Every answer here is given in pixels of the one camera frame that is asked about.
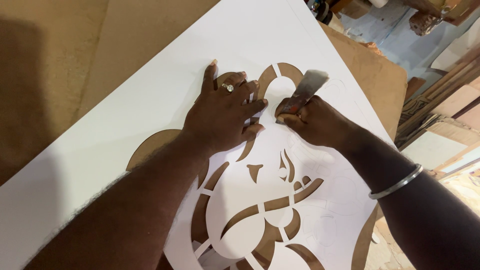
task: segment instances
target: silver bangle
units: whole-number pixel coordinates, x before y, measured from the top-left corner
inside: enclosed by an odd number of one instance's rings
[[[383,197],[387,196],[388,194],[394,193],[399,188],[408,184],[410,181],[415,179],[415,177],[417,177],[421,173],[421,171],[423,171],[423,166],[422,165],[420,165],[420,164],[415,164],[415,165],[417,166],[417,168],[411,174],[407,175],[407,177],[402,179],[400,182],[398,182],[395,185],[389,187],[388,189],[385,189],[382,192],[375,193],[375,194],[372,194],[372,192],[370,192],[368,194],[368,197],[370,197],[370,199],[372,199],[372,200],[378,200],[380,198],[383,198]]]

